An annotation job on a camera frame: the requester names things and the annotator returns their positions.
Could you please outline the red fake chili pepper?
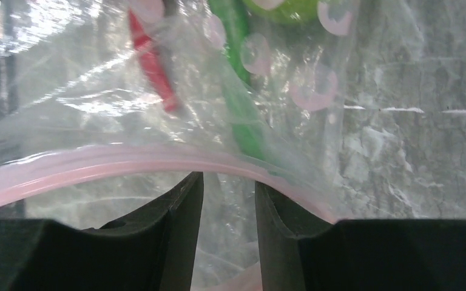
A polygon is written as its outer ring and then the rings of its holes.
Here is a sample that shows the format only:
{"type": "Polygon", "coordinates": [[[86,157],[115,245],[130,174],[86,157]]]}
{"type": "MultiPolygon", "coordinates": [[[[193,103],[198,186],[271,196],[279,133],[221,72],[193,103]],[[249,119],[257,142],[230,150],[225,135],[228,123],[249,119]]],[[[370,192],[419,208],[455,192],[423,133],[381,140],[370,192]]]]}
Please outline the red fake chili pepper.
{"type": "Polygon", "coordinates": [[[140,68],[151,87],[161,98],[164,111],[176,111],[180,102],[160,61],[158,50],[154,47],[152,38],[144,31],[140,20],[131,8],[128,9],[128,21],[133,49],[137,53],[140,68]]]}

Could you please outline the green fake apple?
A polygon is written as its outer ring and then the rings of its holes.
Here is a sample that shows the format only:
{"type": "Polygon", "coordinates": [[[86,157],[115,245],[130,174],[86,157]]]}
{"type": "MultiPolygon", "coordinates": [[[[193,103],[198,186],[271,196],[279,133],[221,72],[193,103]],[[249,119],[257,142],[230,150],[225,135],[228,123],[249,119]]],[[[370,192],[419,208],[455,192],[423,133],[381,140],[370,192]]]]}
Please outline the green fake apple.
{"type": "Polygon", "coordinates": [[[243,1],[250,12],[279,24],[301,24],[317,19],[318,1],[243,1]]]}

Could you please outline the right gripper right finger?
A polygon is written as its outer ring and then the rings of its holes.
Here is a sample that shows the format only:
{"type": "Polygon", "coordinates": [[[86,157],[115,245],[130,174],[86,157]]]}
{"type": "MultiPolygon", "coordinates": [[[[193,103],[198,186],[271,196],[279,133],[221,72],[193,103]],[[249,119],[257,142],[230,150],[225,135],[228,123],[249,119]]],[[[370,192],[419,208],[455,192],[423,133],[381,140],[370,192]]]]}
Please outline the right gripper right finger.
{"type": "Polygon", "coordinates": [[[466,219],[327,222],[255,185],[264,290],[466,290],[466,219]]]}

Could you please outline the clear zip top bag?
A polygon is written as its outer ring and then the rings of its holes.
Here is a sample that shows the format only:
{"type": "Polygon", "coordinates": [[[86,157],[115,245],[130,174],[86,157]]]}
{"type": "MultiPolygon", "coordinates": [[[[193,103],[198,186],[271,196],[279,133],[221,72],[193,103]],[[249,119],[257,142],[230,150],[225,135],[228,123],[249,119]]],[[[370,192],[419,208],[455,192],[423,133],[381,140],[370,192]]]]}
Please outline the clear zip top bag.
{"type": "Polygon", "coordinates": [[[241,61],[266,159],[244,155],[223,81],[235,81],[223,24],[209,1],[0,1],[0,216],[23,216],[18,179],[76,162],[159,153],[256,170],[325,213],[419,217],[405,202],[346,194],[337,181],[347,68],[377,1],[318,1],[317,19],[279,24],[245,6],[241,61]],[[165,112],[133,49],[131,8],[158,50],[180,106],[165,112]],[[35,162],[18,170],[22,162],[35,162]]]}

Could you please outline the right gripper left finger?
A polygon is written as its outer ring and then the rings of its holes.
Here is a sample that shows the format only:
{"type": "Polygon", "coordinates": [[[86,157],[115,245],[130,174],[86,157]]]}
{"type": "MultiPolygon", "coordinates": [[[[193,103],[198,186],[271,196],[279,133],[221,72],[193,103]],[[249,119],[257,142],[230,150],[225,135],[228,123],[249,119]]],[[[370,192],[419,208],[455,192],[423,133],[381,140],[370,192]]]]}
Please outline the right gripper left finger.
{"type": "Polygon", "coordinates": [[[0,219],[0,290],[189,290],[201,172],[99,229],[0,219]]]}

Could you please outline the green fake chili pepper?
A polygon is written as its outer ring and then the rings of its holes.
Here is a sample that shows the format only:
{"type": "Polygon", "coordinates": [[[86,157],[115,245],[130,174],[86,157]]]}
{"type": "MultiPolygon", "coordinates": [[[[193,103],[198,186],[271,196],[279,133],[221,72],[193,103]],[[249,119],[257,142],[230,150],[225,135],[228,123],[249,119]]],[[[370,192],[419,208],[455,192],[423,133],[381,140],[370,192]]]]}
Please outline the green fake chili pepper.
{"type": "Polygon", "coordinates": [[[225,30],[226,43],[223,53],[235,74],[235,81],[223,81],[223,96],[231,117],[232,135],[240,151],[264,161],[263,128],[248,87],[251,74],[241,61],[242,43],[249,33],[248,14],[242,1],[209,1],[211,13],[218,17],[225,30]]]}

